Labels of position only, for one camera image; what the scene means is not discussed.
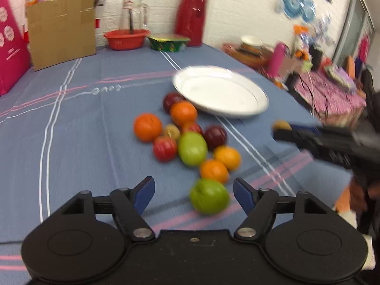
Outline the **green apple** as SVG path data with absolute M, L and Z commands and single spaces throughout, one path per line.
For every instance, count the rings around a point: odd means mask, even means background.
M 195 182 L 189 199 L 194 209 L 203 215 L 218 214 L 230 203 L 230 195 L 222 183 L 204 178 Z
M 207 143 L 201 134 L 188 131 L 180 136 L 178 155 L 186 166 L 199 166 L 206 159 L 207 153 Z

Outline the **small orange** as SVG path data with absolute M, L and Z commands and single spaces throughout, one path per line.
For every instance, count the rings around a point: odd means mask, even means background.
M 221 145 L 215 148 L 213 157 L 219 162 L 222 162 L 229 171 L 236 170 L 242 162 L 240 153 L 228 145 Z
M 215 159 L 205 160 L 199 167 L 200 176 L 204 179 L 215 180 L 220 183 L 227 183 L 229 171 L 220 161 Z

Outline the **large orange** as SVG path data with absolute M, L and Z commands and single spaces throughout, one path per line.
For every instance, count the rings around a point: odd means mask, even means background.
M 194 122 L 198 118 L 196 107 L 186 100 L 173 104 L 169 113 L 174 125 L 178 127 L 187 122 Z
M 162 132 L 162 122 L 154 114 L 143 113 L 136 117 L 133 131 L 141 142 L 153 142 Z

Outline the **dark plum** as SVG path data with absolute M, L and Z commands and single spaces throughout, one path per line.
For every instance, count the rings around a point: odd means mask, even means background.
M 227 143 L 227 132 L 220 125 L 212 125 L 204 131 L 204 139 L 210 151 Z
M 168 93 L 164 99 L 163 99 L 163 102 L 162 102 L 162 106 L 164 108 L 164 110 L 167 112 L 167 113 L 170 113 L 170 109 L 171 107 L 177 103 L 177 102 L 181 102 L 185 100 L 185 98 L 178 92 L 170 92 Z

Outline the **brown longan fruit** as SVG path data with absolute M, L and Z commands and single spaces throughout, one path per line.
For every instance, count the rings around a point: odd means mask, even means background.
M 291 131 L 292 127 L 291 127 L 290 123 L 288 123 L 285 120 L 277 120 L 277 121 L 275 121 L 273 123 L 272 130 L 276 131 L 276 130 L 279 130 L 279 129 Z
M 162 134 L 166 137 L 172 138 L 175 141 L 177 141 L 181 136 L 181 132 L 180 132 L 179 128 L 174 124 L 166 125 L 163 128 Z

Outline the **red apple small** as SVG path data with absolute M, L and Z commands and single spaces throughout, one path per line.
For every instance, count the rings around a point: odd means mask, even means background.
M 198 125 L 196 122 L 192 122 L 192 121 L 186 122 L 184 125 L 182 125 L 181 133 L 184 134 L 186 132 L 198 133 L 201 136 L 204 135 L 204 132 L 203 132 L 202 128 L 200 127 L 200 125 Z

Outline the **pink patterned side tablecloth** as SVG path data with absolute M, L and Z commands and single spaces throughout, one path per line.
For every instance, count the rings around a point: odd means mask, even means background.
M 342 90 L 319 73 L 302 73 L 294 89 L 324 125 L 353 129 L 366 107 L 363 91 Z

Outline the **pink thermos bottle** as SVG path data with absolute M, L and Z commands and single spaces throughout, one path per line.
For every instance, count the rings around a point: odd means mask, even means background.
M 276 45 L 271 60 L 269 62 L 269 66 L 267 68 L 267 75 L 269 77 L 275 78 L 278 76 L 281 64 L 283 62 L 283 59 L 285 59 L 288 50 L 289 47 L 285 43 L 278 43 Z

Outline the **blue striped tablecloth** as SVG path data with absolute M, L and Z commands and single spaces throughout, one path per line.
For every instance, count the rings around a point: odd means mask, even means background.
M 316 120 L 260 74 L 209 46 L 179 53 L 102 48 L 90 57 L 28 70 L 1 98 L 2 284 L 28 281 L 20 256 L 22 240 L 81 190 L 104 196 L 152 176 L 156 191 L 144 218 L 155 231 L 234 230 L 243 221 L 245 214 L 235 200 L 213 217 L 195 212 L 189 191 L 198 169 L 179 159 L 160 163 L 151 145 L 140 142 L 133 132 L 133 122 L 142 113 L 169 124 L 162 101 L 173 90 L 172 75 L 201 65 L 241 73 L 269 98 L 266 112 L 252 119 L 198 115 L 203 128 L 223 126 L 227 143 L 241 154 L 242 164 L 231 178 L 241 177 L 254 187 L 284 195 L 306 190 L 325 204 L 334 204 L 350 173 L 272 139 L 276 120 L 310 125 Z

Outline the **white ceramic plate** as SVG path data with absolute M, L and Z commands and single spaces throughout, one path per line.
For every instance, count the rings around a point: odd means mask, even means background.
M 198 109 L 223 117 L 245 119 L 265 112 L 269 98 L 251 79 L 217 66 L 189 66 L 172 83 Z

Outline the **stacked white bowls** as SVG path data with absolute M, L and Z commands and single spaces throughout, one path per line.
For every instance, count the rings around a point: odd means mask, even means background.
M 246 50 L 259 50 L 263 45 L 261 39 L 252 35 L 241 36 L 240 40 L 242 47 Z

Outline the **dark plum back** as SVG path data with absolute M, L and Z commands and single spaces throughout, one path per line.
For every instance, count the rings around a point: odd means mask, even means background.
M 163 102 L 162 102 L 162 106 L 164 108 L 164 110 L 167 112 L 167 113 L 170 113 L 170 109 L 171 107 L 177 103 L 177 102 L 181 102 L 185 100 L 185 98 L 178 92 L 170 92 L 168 93 L 164 99 L 163 99 Z

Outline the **blue paper fan decoration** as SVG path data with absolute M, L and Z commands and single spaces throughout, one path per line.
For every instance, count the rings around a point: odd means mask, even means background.
M 300 18 L 304 23 L 312 23 L 316 18 L 314 0 L 280 0 L 280 6 L 289 19 Z

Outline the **red plastic basin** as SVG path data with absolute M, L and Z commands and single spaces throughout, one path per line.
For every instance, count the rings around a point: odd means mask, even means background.
M 125 51 L 139 49 L 144 45 L 146 37 L 150 34 L 149 30 L 113 30 L 106 32 L 104 37 L 108 40 L 112 50 Z

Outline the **green foil bowl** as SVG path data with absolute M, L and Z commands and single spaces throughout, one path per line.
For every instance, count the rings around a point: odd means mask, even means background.
M 172 53 L 184 51 L 191 40 L 178 34 L 151 34 L 148 39 L 153 50 Z

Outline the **red thermos jug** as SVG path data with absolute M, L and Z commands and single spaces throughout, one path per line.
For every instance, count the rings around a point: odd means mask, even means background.
M 201 46 L 207 0 L 181 0 L 176 14 L 174 33 L 188 37 L 188 46 Z

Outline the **magenta gift bag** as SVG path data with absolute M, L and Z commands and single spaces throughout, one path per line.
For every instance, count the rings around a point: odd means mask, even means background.
M 5 95 L 29 70 L 31 57 L 9 0 L 1 0 L 0 5 L 0 95 Z

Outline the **cardboard box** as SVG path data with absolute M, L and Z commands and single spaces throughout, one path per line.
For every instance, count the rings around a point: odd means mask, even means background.
M 95 0 L 47 0 L 26 9 L 35 70 L 96 54 Z

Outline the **glass pitcher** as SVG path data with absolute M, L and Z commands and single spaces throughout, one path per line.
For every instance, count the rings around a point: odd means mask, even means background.
M 143 0 L 131 0 L 133 3 L 133 28 L 134 30 L 148 29 L 149 6 Z M 120 30 L 129 30 L 127 0 L 122 2 L 122 14 L 120 17 Z

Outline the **black straw in pitcher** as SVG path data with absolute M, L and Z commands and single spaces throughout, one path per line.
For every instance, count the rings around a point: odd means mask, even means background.
M 133 3 L 131 0 L 127 0 L 128 19 L 129 19 L 129 33 L 134 34 L 133 28 Z

